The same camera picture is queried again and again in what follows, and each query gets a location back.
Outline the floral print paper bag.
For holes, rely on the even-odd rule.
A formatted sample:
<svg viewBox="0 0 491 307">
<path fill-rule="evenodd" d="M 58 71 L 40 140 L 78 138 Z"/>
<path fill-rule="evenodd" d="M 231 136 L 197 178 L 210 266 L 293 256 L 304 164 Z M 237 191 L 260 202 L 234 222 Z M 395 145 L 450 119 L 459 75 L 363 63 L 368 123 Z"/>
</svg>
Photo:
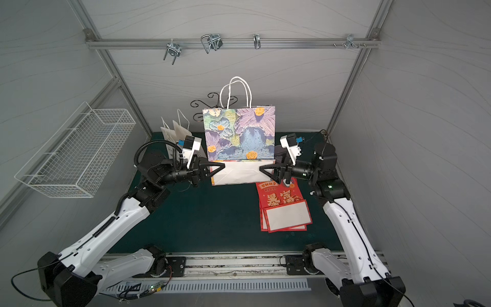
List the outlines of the floral print paper bag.
<svg viewBox="0 0 491 307">
<path fill-rule="evenodd" d="M 232 86 L 241 84 L 246 106 L 231 107 Z M 274 162 L 276 108 L 254 106 L 247 81 L 239 76 L 222 87 L 220 108 L 204 109 L 203 126 L 208 160 L 226 167 L 212 177 L 212 185 L 251 184 L 268 181 L 259 167 Z"/>
</svg>

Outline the red RICH paper bag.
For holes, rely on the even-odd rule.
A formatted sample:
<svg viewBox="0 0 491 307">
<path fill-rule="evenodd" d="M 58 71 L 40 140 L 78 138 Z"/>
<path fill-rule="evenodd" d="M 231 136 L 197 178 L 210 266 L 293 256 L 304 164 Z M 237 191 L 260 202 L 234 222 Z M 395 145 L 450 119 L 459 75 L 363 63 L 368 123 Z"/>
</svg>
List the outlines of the red RICH paper bag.
<svg viewBox="0 0 491 307">
<path fill-rule="evenodd" d="M 270 233 L 268 226 L 267 226 L 267 221 L 265 218 L 265 211 L 263 209 L 260 209 L 260 226 L 261 226 L 262 232 Z M 275 230 L 275 232 L 287 232 L 287 231 L 306 232 L 307 230 L 308 230 L 307 225 L 300 225 L 300 226 L 294 226 L 294 227 L 289 227 L 289 228 L 283 228 L 280 230 Z"/>
</svg>

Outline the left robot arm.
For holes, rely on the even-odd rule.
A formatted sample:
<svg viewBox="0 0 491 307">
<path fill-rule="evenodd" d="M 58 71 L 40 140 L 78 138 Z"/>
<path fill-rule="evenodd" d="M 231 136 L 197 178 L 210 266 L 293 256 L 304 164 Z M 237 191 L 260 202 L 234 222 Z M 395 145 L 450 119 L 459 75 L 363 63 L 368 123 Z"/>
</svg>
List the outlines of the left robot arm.
<svg viewBox="0 0 491 307">
<path fill-rule="evenodd" d="M 100 262 L 125 234 L 163 204 L 170 195 L 168 185 L 189 182 L 197 186 L 225 168 L 222 162 L 210 162 L 196 155 L 201 145 L 199 138 L 188 136 L 178 143 L 164 144 L 175 150 L 169 159 L 156 153 L 142 158 L 151 142 L 137 149 L 134 166 L 143 180 L 120 197 L 112 214 L 73 245 L 59 253 L 48 252 L 39 259 L 41 288 L 56 306 L 86 306 L 101 290 L 127 278 L 137 275 L 158 278 L 170 273 L 166 253 L 153 245 L 110 262 Z"/>
</svg>

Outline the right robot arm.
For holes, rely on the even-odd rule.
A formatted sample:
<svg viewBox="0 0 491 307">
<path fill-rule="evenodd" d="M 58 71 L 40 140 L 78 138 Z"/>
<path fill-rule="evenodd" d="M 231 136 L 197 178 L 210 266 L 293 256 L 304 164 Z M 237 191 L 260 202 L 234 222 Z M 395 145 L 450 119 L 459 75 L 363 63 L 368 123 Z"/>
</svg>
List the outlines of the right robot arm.
<svg viewBox="0 0 491 307">
<path fill-rule="evenodd" d="M 275 147 L 275 162 L 260 167 L 270 179 L 289 183 L 307 180 L 313 195 L 334 226 L 347 262 L 339 260 L 321 244 L 307 245 L 304 269 L 322 273 L 329 290 L 343 306 L 399 306 L 406 288 L 400 277 L 392 276 L 370 244 L 359 222 L 351 195 L 336 171 L 335 147 L 327 142 L 315 145 L 310 162 L 299 159 L 302 138 L 284 136 Z"/>
</svg>

